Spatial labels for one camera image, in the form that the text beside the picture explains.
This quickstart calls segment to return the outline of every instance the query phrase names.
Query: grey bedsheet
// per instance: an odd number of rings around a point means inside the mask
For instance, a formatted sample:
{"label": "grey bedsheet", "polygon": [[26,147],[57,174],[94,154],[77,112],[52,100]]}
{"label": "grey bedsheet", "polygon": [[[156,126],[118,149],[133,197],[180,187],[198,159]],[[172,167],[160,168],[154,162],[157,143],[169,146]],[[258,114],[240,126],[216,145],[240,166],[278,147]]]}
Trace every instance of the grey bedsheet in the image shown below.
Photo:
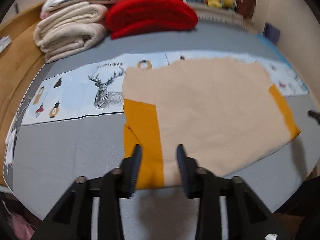
{"label": "grey bedsheet", "polygon": [[[137,35],[103,43],[89,51],[45,65],[46,78],[122,53],[211,49],[282,58],[253,34],[202,22],[191,32]],[[43,76],[33,86],[38,88]],[[28,94],[32,97],[33,89]],[[287,99],[302,133],[276,153],[228,176],[242,176],[272,210],[281,206],[313,170],[320,157],[320,127],[307,117],[315,108],[309,95]],[[5,178],[15,196],[43,219],[77,176],[102,176],[123,158],[124,114],[21,126],[13,171]],[[198,200],[180,187],[144,190],[121,200],[126,239],[193,239]],[[97,220],[97,209],[93,212]],[[96,224],[93,239],[96,239]]]}

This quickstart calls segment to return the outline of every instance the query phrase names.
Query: mustard yellow fabric trim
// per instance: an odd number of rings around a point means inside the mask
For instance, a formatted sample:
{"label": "mustard yellow fabric trim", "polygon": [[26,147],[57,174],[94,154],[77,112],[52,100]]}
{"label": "mustard yellow fabric trim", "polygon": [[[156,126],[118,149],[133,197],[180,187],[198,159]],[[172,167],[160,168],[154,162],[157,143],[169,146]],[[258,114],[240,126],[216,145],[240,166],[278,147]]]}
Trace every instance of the mustard yellow fabric trim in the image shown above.
{"label": "mustard yellow fabric trim", "polygon": [[124,100],[124,157],[130,157],[134,146],[142,146],[142,160],[137,189],[164,187],[163,158],[156,106]]}
{"label": "mustard yellow fabric trim", "polygon": [[296,125],[293,119],[293,114],[291,112],[291,109],[285,100],[285,98],[282,97],[280,91],[277,89],[276,85],[272,85],[269,88],[269,93],[272,95],[273,99],[275,100],[276,104],[278,105],[278,108],[280,109],[282,115],[284,116],[284,122],[287,126],[290,135],[291,140],[296,138],[300,133],[299,127]]}

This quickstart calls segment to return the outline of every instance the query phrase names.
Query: screw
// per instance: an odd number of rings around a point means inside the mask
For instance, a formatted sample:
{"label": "screw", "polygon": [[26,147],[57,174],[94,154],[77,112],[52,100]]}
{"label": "screw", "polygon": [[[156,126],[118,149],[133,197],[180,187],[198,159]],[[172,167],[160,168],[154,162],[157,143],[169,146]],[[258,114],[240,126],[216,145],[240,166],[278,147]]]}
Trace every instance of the screw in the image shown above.
{"label": "screw", "polygon": [[120,168],[115,168],[111,171],[113,175],[120,175],[122,173],[122,170]]}
{"label": "screw", "polygon": [[196,173],[198,173],[199,175],[206,174],[207,170],[205,168],[198,168],[196,169]]}
{"label": "screw", "polygon": [[77,179],[76,179],[76,183],[85,183],[85,181],[87,180],[86,177],[84,176],[79,176]]}
{"label": "screw", "polygon": [[243,182],[242,179],[239,176],[234,176],[232,180],[236,184],[240,184],[240,183]]}

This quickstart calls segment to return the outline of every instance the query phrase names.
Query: beige blanket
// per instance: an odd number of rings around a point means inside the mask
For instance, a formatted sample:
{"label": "beige blanket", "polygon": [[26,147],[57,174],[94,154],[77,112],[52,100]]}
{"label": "beige blanket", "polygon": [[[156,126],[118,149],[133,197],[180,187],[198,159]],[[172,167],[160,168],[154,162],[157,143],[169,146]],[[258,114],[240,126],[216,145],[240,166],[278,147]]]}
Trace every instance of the beige blanket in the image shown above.
{"label": "beige blanket", "polygon": [[125,157],[143,147],[138,188],[180,184],[176,147],[218,176],[237,171],[299,133],[290,108],[259,63],[181,60],[128,68],[122,87]]}
{"label": "beige blanket", "polygon": [[70,23],[48,32],[41,41],[40,49],[47,63],[87,50],[102,41],[106,29],[98,23]]}
{"label": "beige blanket", "polygon": [[104,19],[106,13],[107,8],[100,4],[80,2],[68,6],[37,24],[34,42],[37,46],[41,46],[48,32],[74,23],[97,23]]}

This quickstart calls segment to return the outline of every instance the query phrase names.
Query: deer illustration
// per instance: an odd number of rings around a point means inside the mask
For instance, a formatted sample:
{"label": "deer illustration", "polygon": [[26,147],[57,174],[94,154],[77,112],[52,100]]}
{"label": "deer illustration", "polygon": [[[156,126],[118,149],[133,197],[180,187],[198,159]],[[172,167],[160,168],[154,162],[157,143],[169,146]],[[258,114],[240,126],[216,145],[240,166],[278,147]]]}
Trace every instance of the deer illustration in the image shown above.
{"label": "deer illustration", "polygon": [[111,85],[117,77],[125,74],[125,70],[121,67],[119,68],[121,72],[119,74],[114,73],[105,83],[102,83],[98,78],[99,74],[97,74],[96,77],[88,76],[89,80],[95,82],[95,85],[99,88],[94,101],[94,106],[97,109],[105,109],[123,104],[122,92],[108,91],[108,86]]}

